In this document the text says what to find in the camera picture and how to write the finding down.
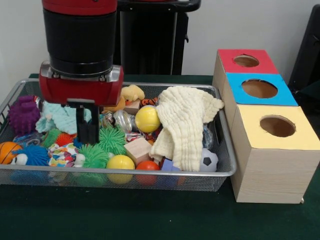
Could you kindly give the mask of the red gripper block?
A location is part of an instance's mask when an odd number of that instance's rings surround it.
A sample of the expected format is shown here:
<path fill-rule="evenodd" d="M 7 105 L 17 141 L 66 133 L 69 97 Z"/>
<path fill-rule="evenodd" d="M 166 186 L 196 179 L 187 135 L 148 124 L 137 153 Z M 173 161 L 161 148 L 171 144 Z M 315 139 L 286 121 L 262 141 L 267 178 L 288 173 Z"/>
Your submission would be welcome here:
<path fill-rule="evenodd" d="M 99 142 L 99 106 L 116 106 L 120 101 L 124 71 L 114 66 L 105 75 L 93 78 L 70 78 L 63 75 L 54 77 L 50 66 L 41 66 L 39 86 L 43 98 L 54 104 L 62 104 L 76 109 L 77 138 L 82 144 Z M 80 103 L 88 103 L 91 120 L 85 121 L 85 108 Z"/>

